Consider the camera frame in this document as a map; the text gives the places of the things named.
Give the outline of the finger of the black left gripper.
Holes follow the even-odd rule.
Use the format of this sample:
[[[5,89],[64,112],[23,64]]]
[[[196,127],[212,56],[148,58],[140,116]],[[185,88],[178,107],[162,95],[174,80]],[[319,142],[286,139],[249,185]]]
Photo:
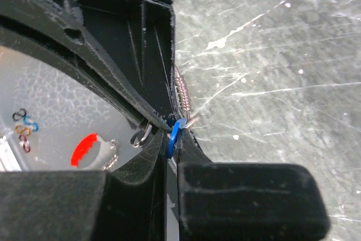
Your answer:
[[[1,26],[1,45],[36,58],[65,73],[124,114],[135,127],[146,124],[146,119],[119,93],[102,81],[92,69],[87,68],[81,59],[64,52],[59,46],[53,44],[47,46],[3,25]]]

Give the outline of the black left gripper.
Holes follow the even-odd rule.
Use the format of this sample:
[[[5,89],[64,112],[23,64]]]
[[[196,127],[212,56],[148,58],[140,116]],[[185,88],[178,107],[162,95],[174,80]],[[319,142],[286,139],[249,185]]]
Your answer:
[[[1,0],[1,26],[81,59],[148,122],[177,118],[173,0]]]

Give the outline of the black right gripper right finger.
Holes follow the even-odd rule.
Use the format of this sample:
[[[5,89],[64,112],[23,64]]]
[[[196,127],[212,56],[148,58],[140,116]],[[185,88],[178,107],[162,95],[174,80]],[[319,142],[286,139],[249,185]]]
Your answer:
[[[322,240],[330,220],[313,175],[287,163],[215,163],[177,140],[180,240]]]

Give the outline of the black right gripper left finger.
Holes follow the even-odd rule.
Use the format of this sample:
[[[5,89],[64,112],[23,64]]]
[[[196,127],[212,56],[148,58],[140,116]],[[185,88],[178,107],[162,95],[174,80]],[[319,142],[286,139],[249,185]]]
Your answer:
[[[1,173],[2,240],[165,240],[166,133],[113,172]]]

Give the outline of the bunch of silver keys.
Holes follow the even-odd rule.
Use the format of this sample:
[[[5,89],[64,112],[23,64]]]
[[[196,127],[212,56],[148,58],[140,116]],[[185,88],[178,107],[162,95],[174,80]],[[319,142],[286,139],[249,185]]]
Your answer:
[[[186,119],[185,128],[190,128],[195,122],[199,120],[199,115],[193,115],[193,108],[191,104],[191,98],[189,95],[189,89],[184,79],[184,76],[180,73],[177,66],[174,67],[174,83],[175,90],[178,95],[178,108],[181,115]]]

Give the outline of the blue key tag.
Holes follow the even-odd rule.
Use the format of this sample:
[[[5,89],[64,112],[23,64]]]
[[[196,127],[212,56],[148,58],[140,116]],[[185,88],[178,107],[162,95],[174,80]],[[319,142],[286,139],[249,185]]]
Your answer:
[[[181,130],[183,130],[186,127],[186,123],[187,123],[186,118],[181,118],[175,122],[173,129],[170,133],[169,143],[166,151],[166,157],[168,159],[171,159],[173,157],[178,134]]]

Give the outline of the large silver keyring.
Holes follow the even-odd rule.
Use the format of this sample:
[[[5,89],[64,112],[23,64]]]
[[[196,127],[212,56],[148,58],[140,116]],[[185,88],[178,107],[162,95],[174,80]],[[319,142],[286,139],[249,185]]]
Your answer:
[[[153,125],[150,122],[147,122],[146,124],[140,124],[137,127],[136,133],[130,139],[131,147],[139,148],[145,145],[151,134],[152,128]]]

